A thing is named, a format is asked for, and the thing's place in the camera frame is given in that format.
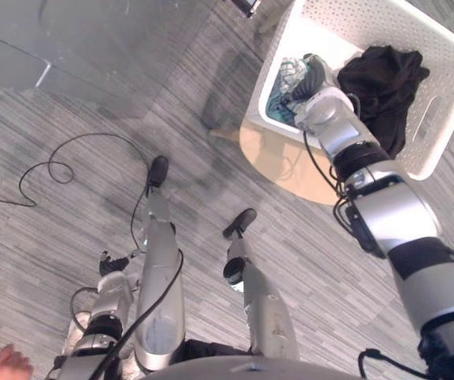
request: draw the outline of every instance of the black wire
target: black wire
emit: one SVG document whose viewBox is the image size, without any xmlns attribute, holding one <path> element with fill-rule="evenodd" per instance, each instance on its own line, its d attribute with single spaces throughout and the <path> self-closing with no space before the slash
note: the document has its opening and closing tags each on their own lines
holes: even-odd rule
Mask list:
<svg viewBox="0 0 454 380">
<path fill-rule="evenodd" d="M 329 166 L 329 177 L 335 181 L 338 181 L 338 178 L 332 173 L 332 169 L 333 169 L 332 165 Z"/>
<path fill-rule="evenodd" d="M 336 191 L 336 186 L 330 182 L 330 179 L 326 176 L 326 174 L 322 171 L 322 169 L 319 167 L 318 162 L 315 160 L 315 156 L 313 155 L 313 152 L 311 152 L 311 148 L 309 146 L 309 142 L 307 141 L 307 131 L 304 131 L 304 145 L 306 146 L 307 153 L 309 154 L 309 158 L 313 161 L 313 165 L 315 165 L 315 168 L 319 171 L 320 175 L 322 178 L 325 180 L 327 184 L 335 191 Z"/>
<path fill-rule="evenodd" d="M 361 117 L 361 99 L 354 94 L 354 93 L 347 93 L 346 96 L 350 99 L 353 99 L 355 101 L 355 110 L 357 111 L 357 117 L 360 119 Z"/>
<path fill-rule="evenodd" d="M 389 358 L 388 356 L 385 356 L 380 352 L 380 350 L 376 350 L 374 348 L 368 348 L 365 351 L 362 351 L 358 358 L 357 358 L 357 364 L 359 366 L 359 373 L 361 374 L 362 378 L 367 378 L 366 372 L 364 370 L 364 359 L 372 358 L 372 359 L 377 359 L 377 360 L 384 360 L 390 364 L 392 364 L 394 367 L 399 368 L 400 370 L 403 370 L 409 374 L 412 374 L 413 376 L 416 376 L 418 378 L 425 378 L 425 379 L 431 379 L 432 377 L 429 376 L 428 374 L 423 374 L 422 372 L 419 372 L 417 370 L 414 370 L 413 368 L 409 368 L 405 366 L 404 364 L 401 364 L 399 362 L 396 362 L 395 360 Z"/>
<path fill-rule="evenodd" d="M 53 161 L 53 162 L 50 162 L 50 161 L 45 161 L 45 162 L 40 162 L 39 164 L 36 164 L 36 165 L 33 165 L 31 168 L 29 168 L 28 170 L 26 170 L 24 172 L 24 174 L 22 174 L 21 178 L 19 179 L 19 184 L 18 184 L 18 188 L 19 188 L 19 192 L 21 193 L 21 195 L 27 200 L 29 201 L 29 204 L 27 203 L 21 203 L 21 202 L 16 202 L 16 201 L 12 201 L 12 200 L 6 200 L 6 199 L 0 199 L 0 203 L 7 203 L 7 204 L 13 204 L 14 206 L 22 206 L 22 207 L 35 207 L 37 205 L 37 203 L 29 196 L 26 195 L 26 193 L 24 192 L 24 190 L 22 190 L 22 182 L 24 181 L 24 179 L 26 178 L 26 176 L 28 174 L 30 174 L 35 168 L 37 168 L 38 166 L 42 166 L 42 165 L 50 165 L 50 164 L 57 164 L 57 165 L 62 165 L 64 167 L 66 167 L 69 171 L 70 171 L 70 174 L 71 174 L 71 178 L 70 180 L 68 181 L 64 181 L 64 182 L 60 182 L 62 184 L 68 184 L 70 182 L 72 182 L 72 180 L 74 179 L 74 170 L 67 164 L 65 163 L 62 163 L 62 162 L 59 162 L 59 161 Z"/>
<path fill-rule="evenodd" d="M 14 206 L 22 206 L 22 207 L 35 207 L 37 205 L 36 201 L 32 198 L 30 198 L 29 196 L 26 195 L 26 193 L 22 190 L 22 182 L 23 180 L 26 178 L 26 176 L 31 173 L 31 171 L 33 171 L 35 168 L 37 168 L 38 166 L 42 166 L 42 165 L 47 165 L 47 171 L 49 173 L 49 176 L 51 177 L 51 179 L 58 183 L 58 184 L 69 184 L 70 182 L 72 182 L 75 178 L 75 172 L 74 170 L 67 164 L 63 163 L 63 162 L 60 162 L 60 161 L 54 161 L 53 158 L 54 156 L 58 153 L 58 151 L 63 148 L 64 146 L 66 146 L 67 144 L 77 140 L 77 139 L 82 139 L 82 138 L 85 138 L 85 137 L 91 137 L 91 136 L 106 136 L 106 137 L 113 137 L 113 138 L 116 138 L 116 139 L 121 139 L 123 141 L 125 141 L 126 143 L 128 143 L 136 152 L 137 154 L 139 155 L 140 159 L 142 160 L 142 162 L 144 163 L 144 165 L 146 166 L 147 169 L 149 169 L 149 165 L 147 163 L 147 160 L 146 158 L 144 157 L 144 155 L 142 154 L 142 152 L 140 151 L 140 149 L 137 147 L 136 144 L 134 144 L 134 142 L 132 142 L 131 140 L 121 136 L 121 135 L 116 135 L 114 133 L 108 133 L 108 132 L 98 132 L 98 133 L 85 133 L 83 135 L 78 135 L 78 136 L 75 136 L 71 139 L 68 139 L 67 141 L 61 143 L 57 148 L 55 148 L 49 159 L 45 162 L 40 162 L 34 166 L 32 166 L 31 168 L 29 168 L 28 170 L 26 170 L 24 172 L 24 174 L 22 174 L 21 176 L 21 179 L 19 180 L 19 184 L 18 184 L 18 188 L 19 188 L 19 192 L 21 193 L 21 195 L 23 196 L 23 198 L 25 200 L 27 200 L 29 203 L 22 203 L 22 202 L 17 202 L 17 201 L 12 201 L 12 200 L 7 200 L 7 199 L 0 199 L 0 203 L 7 203 L 7 204 L 13 204 Z M 57 165 L 62 165 L 64 166 L 69 172 L 70 172 L 70 178 L 68 180 L 60 180 L 59 178 L 57 178 L 53 173 L 52 173 L 52 166 L 54 164 L 57 164 Z M 142 190 L 142 192 L 140 193 L 140 196 L 139 198 L 137 199 L 137 202 L 135 204 L 135 207 L 133 208 L 133 212 L 132 212 L 132 218 L 130 220 L 130 235 L 132 236 L 132 239 L 133 239 L 133 242 L 135 243 L 135 247 L 137 249 L 140 249 L 140 246 L 139 246 L 139 243 L 135 237 L 135 232 L 133 230 L 133 225 L 134 225 L 134 222 L 135 222 L 135 215 L 136 215 L 136 212 L 137 212 L 137 209 L 139 208 L 139 205 L 140 205 L 140 201 L 142 200 L 144 194 L 146 193 L 146 190 L 147 190 L 147 183 L 144 185 L 144 188 Z"/>
<path fill-rule="evenodd" d="M 349 222 L 346 221 L 345 216 L 343 215 L 343 211 L 342 211 L 342 207 L 345 206 L 346 204 L 348 204 L 347 200 L 339 204 L 339 206 L 338 206 L 338 215 L 341 218 L 341 220 L 344 222 L 344 224 L 346 224 L 351 230 L 352 226 L 350 225 Z"/>
<path fill-rule="evenodd" d="M 351 236 L 355 237 L 355 235 L 353 234 L 351 229 L 346 224 L 344 224 L 344 222 L 338 215 L 339 203 L 342 201 L 343 201 L 343 199 L 339 198 L 338 201 L 336 202 L 336 204 L 332 207 L 332 215 L 334 216 L 334 219 L 336 219 L 336 222 L 338 222 L 338 224 L 343 228 L 343 230 L 345 230 Z"/>
<path fill-rule="evenodd" d="M 75 323 L 77 328 L 81 330 L 82 332 L 86 331 L 86 328 L 83 327 L 80 322 L 78 321 L 77 317 L 75 316 L 75 311 L 74 311 L 74 300 L 75 297 L 80 295 L 83 291 L 87 291 L 89 293 L 95 293 L 98 294 L 97 288 L 96 287 L 81 287 L 80 289 L 77 289 L 75 293 L 70 298 L 70 314 L 71 314 L 71 320 Z"/>
<path fill-rule="evenodd" d="M 332 207 L 332 215 L 334 216 L 334 219 L 336 219 L 336 222 L 345 230 L 349 235 L 355 237 L 353 234 L 353 231 L 350 229 L 348 223 L 343 219 L 342 215 L 340 214 L 340 203 L 345 200 L 345 191 L 343 190 L 343 183 L 340 182 L 336 177 L 332 176 L 332 166 L 329 168 L 329 174 L 331 177 L 333 177 L 336 180 L 336 184 L 332 184 L 332 182 L 327 178 L 326 174 L 320 169 L 317 161 L 315 160 L 315 157 L 313 155 L 313 152 L 311 152 L 311 148 L 309 146 L 309 142 L 307 141 L 307 132 L 304 131 L 303 133 L 304 136 L 304 145 L 306 146 L 306 150 L 309 154 L 309 157 L 311 161 L 313 162 L 313 165 L 315 165 L 315 168 L 319 171 L 319 173 L 322 175 L 323 179 L 326 181 L 327 184 L 336 192 L 336 195 L 338 196 L 338 201 L 336 204 Z"/>
<path fill-rule="evenodd" d="M 94 372 L 91 374 L 89 380 L 98 380 L 103 374 L 107 368 L 109 367 L 110 363 L 119 355 L 121 348 L 128 342 L 130 337 L 133 335 L 133 333 L 138 329 L 140 324 L 146 320 L 149 315 L 155 309 L 163 302 L 165 299 L 166 295 L 169 293 L 170 289 L 172 288 L 172 285 L 174 285 L 176 279 L 179 276 L 179 273 L 181 273 L 182 270 L 182 265 L 185 261 L 185 257 L 182 254 L 182 251 L 179 249 L 179 254 L 181 255 L 181 262 L 179 263 L 179 267 L 177 268 L 177 271 L 174 274 L 174 277 L 172 280 L 169 282 L 169 284 L 166 286 L 165 290 L 163 291 L 162 295 L 158 297 L 158 299 L 140 316 L 137 318 L 135 322 L 129 327 L 129 329 L 123 334 L 119 342 L 115 346 L 113 346 L 109 352 L 107 352 L 107 355 L 103 360 L 98 364 L 98 367 L 94 370 Z"/>
</svg>

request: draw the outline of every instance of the silver robot leg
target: silver robot leg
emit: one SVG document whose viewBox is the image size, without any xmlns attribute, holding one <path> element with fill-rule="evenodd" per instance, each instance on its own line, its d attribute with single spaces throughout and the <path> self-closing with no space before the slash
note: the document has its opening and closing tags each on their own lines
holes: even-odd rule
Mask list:
<svg viewBox="0 0 454 380">
<path fill-rule="evenodd" d="M 279 291 L 256 267 L 241 231 L 232 235 L 223 276 L 244 293 L 244 311 L 250 327 L 251 353 L 269 358 L 299 359 L 292 320 Z"/>
<path fill-rule="evenodd" d="M 123 272 L 115 271 L 101 278 L 90 322 L 72 354 L 66 358 L 58 380 L 89 378 L 109 349 L 121 338 L 132 302 L 132 287 Z M 103 378 L 121 379 L 119 358 L 113 360 Z"/>
<path fill-rule="evenodd" d="M 140 281 L 137 317 L 165 290 L 179 265 L 169 208 L 158 188 L 150 188 L 140 234 L 146 259 Z M 136 332 L 135 358 L 145 371 L 157 371 L 176 361 L 185 339 L 185 309 L 181 275 L 162 304 Z"/>
</svg>

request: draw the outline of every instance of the human hand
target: human hand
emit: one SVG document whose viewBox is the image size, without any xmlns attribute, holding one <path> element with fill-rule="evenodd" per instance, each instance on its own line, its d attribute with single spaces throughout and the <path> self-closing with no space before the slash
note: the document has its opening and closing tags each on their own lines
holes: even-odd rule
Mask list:
<svg viewBox="0 0 454 380">
<path fill-rule="evenodd" d="M 0 380 L 30 380 L 33 366 L 29 358 L 9 344 L 0 350 Z"/>
</svg>

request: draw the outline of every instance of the perforated basket wall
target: perforated basket wall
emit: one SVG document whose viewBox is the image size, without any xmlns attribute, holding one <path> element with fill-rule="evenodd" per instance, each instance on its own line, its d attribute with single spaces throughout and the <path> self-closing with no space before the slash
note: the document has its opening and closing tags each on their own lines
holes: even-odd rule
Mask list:
<svg viewBox="0 0 454 380">
<path fill-rule="evenodd" d="M 454 130 L 454 34 L 403 0 L 298 0 L 281 19 L 248 108 L 252 121 L 301 139 L 265 115 L 265 105 L 285 44 L 295 43 L 291 23 L 310 22 L 327 29 L 360 51 L 392 45 L 400 51 L 419 50 L 430 76 L 419 86 L 406 126 L 406 146 L 397 161 L 415 179 L 427 178 Z M 303 38 L 313 52 L 314 40 Z"/>
</svg>

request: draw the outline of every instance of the finger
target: finger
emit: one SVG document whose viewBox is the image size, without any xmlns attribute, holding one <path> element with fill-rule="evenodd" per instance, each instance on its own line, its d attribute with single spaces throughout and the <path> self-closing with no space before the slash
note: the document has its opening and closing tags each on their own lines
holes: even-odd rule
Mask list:
<svg viewBox="0 0 454 380">
<path fill-rule="evenodd" d="M 8 344 L 0 350 L 0 366 L 12 355 L 13 344 Z"/>
<path fill-rule="evenodd" d="M 9 367 L 18 367 L 21 361 L 22 354 L 19 351 L 15 351 L 7 360 L 5 360 L 4 364 Z"/>
</svg>

